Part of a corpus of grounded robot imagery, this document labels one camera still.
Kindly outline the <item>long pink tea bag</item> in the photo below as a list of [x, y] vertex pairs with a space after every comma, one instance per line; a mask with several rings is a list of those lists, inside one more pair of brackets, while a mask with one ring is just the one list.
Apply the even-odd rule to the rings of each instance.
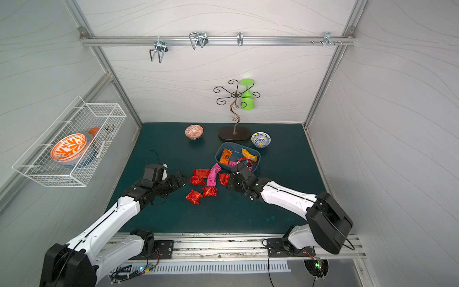
[[221, 166], [216, 163], [210, 170], [206, 185], [208, 187], [216, 187], [217, 175], [222, 170]]

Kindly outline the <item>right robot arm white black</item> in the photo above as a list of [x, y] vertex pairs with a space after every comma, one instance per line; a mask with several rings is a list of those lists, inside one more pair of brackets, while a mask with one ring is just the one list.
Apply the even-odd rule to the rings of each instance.
[[351, 243], [346, 244], [353, 221], [327, 192], [306, 194], [292, 190], [272, 179], [256, 177], [243, 163], [232, 167], [228, 189], [240, 191], [252, 201], [281, 207], [306, 221], [302, 226], [291, 227], [283, 236], [286, 249], [296, 251], [319, 245], [334, 255], [338, 255], [342, 247], [355, 249]]

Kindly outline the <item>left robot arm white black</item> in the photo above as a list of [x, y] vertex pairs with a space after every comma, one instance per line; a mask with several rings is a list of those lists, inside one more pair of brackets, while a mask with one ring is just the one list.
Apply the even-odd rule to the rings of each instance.
[[98, 220], [68, 243], [54, 244], [44, 256], [40, 286], [94, 287], [109, 272], [133, 257], [156, 257], [154, 234], [137, 229], [111, 248], [110, 239], [158, 196], [167, 196], [186, 184], [181, 173], [141, 178], [129, 187]]

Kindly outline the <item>yellow orange tea bag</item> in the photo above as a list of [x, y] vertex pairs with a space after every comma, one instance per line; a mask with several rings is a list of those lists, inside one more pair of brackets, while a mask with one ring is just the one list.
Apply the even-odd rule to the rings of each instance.
[[241, 149], [241, 153], [243, 154], [245, 159], [251, 160], [253, 162], [257, 162], [258, 161], [258, 156], [254, 155], [254, 154], [251, 154], [247, 149], [242, 148]]

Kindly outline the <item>small red tea bag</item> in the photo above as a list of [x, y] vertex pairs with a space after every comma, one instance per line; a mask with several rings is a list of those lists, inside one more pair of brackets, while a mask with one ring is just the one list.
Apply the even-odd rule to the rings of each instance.
[[217, 188], [213, 186], [205, 186], [203, 188], [203, 197], [216, 197], [217, 194]]

